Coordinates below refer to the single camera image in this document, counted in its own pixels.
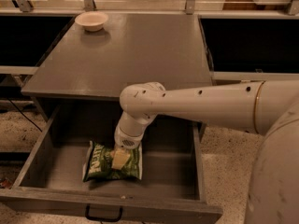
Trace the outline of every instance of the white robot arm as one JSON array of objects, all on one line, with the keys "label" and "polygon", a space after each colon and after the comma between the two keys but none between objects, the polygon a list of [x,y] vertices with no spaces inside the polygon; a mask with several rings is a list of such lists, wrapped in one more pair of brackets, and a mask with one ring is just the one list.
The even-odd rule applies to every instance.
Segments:
[{"label": "white robot arm", "polygon": [[159,83],[129,86],[116,144],[137,147],[159,114],[264,135],[253,165],[245,223],[299,223],[299,80],[166,91]]},{"label": "white robot arm", "polygon": [[157,82],[132,85],[120,97],[123,114],[116,144],[139,145],[157,115],[167,115],[265,135],[299,97],[299,81],[251,82],[166,91]]}]

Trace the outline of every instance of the small bowl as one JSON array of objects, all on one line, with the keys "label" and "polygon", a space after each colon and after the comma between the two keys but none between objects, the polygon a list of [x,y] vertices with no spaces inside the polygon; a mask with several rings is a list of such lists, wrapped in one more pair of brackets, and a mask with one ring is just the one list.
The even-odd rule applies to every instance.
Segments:
[{"label": "small bowl", "polygon": [[100,11],[87,11],[77,15],[75,23],[84,27],[86,31],[96,32],[103,28],[108,20],[108,15]]}]

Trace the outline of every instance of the black panel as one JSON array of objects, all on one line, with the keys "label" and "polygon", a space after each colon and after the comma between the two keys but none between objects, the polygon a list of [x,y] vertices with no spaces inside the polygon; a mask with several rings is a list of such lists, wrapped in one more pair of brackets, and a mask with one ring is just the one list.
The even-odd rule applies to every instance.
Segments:
[{"label": "black panel", "polygon": [[29,152],[0,152],[0,161],[26,161]]},{"label": "black panel", "polygon": [[71,19],[0,16],[0,65],[35,66]]},{"label": "black panel", "polygon": [[299,20],[202,19],[215,71],[299,73]]}]

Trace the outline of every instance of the chip bag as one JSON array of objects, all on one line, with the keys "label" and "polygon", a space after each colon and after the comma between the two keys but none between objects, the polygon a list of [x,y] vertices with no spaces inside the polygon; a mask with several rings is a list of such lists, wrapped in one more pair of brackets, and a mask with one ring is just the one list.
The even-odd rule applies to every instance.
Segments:
[{"label": "chip bag", "polygon": [[83,165],[83,182],[91,179],[117,180],[142,177],[142,147],[118,150],[90,141]]}]

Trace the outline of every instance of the countertop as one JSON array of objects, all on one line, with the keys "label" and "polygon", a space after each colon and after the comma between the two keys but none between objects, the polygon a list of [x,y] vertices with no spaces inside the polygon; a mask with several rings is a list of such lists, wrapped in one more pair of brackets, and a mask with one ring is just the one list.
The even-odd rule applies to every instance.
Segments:
[{"label": "countertop", "polygon": [[198,17],[108,13],[104,29],[73,24],[22,88],[39,97],[118,99],[128,85],[211,85]]}]

